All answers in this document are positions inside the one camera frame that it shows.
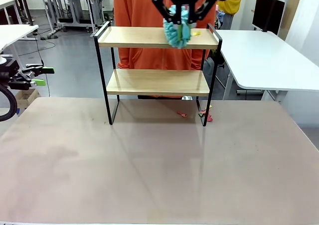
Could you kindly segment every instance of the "shelf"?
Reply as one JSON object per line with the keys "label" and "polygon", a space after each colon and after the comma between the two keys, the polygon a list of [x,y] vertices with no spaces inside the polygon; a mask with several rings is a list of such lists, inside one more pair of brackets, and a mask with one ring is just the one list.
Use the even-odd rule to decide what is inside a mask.
{"label": "shelf", "polygon": [[200,70],[115,69],[108,94],[208,96],[209,88]]}
{"label": "shelf", "polygon": [[[217,49],[218,41],[209,29],[192,29],[200,31],[187,44],[187,49]],[[166,40],[162,27],[119,27],[111,26],[101,35],[100,47],[118,48],[172,48]]]}

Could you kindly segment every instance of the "yellow shirt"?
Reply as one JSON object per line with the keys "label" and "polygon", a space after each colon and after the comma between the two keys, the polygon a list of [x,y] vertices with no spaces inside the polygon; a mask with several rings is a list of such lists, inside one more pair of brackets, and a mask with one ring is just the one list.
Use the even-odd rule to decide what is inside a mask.
{"label": "yellow shirt", "polygon": [[219,10],[225,12],[226,14],[236,14],[239,10],[241,0],[225,0],[219,1]]}

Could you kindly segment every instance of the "orange hoodie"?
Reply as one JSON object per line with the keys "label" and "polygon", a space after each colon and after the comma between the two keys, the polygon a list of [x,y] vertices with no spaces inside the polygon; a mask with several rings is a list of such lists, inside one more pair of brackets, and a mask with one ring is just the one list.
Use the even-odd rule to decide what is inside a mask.
{"label": "orange hoodie", "polygon": [[[196,7],[202,5],[199,0]],[[163,0],[170,8],[172,2]],[[163,27],[163,17],[153,5],[152,0],[114,0],[116,26]],[[197,28],[206,28],[215,23],[215,6],[203,21],[197,22]],[[119,48],[120,63],[123,69],[176,69],[199,70],[202,50],[199,49],[148,49]]]}

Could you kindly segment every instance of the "computer monitor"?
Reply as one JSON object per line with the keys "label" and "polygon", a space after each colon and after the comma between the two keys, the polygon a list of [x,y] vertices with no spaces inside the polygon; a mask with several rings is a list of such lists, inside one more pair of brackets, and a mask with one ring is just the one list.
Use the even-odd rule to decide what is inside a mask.
{"label": "computer monitor", "polygon": [[[256,0],[255,13],[253,18],[253,25],[264,29],[269,15],[273,0]],[[278,34],[280,22],[283,17],[285,3],[281,0],[276,0],[274,9],[271,13],[267,31]]]}

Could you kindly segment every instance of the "two-tier wooden shelf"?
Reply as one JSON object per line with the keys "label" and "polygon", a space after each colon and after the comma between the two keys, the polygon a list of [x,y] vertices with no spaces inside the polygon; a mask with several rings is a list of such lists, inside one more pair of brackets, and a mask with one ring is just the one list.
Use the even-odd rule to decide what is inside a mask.
{"label": "two-tier wooden shelf", "polygon": [[[217,65],[214,66],[213,77],[210,88],[205,80],[203,63],[205,51],[217,50],[220,53],[222,39],[211,25],[207,29],[195,28],[192,32],[199,32],[200,35],[192,36],[187,44],[187,49],[203,49],[201,70],[152,70],[152,69],[116,69],[114,58],[114,47],[118,48],[172,48],[165,38],[164,28],[155,27],[119,27],[110,26],[107,22],[95,35],[95,47],[98,56],[100,74],[104,97],[112,125],[116,115],[118,104],[111,115],[108,94],[117,95],[118,102],[120,95],[157,95],[157,96],[196,96],[198,109],[200,105],[198,97],[208,97],[206,110],[209,110],[214,78]],[[110,47],[113,63],[113,74],[106,86],[100,47]],[[205,126],[208,113],[202,119]]]}

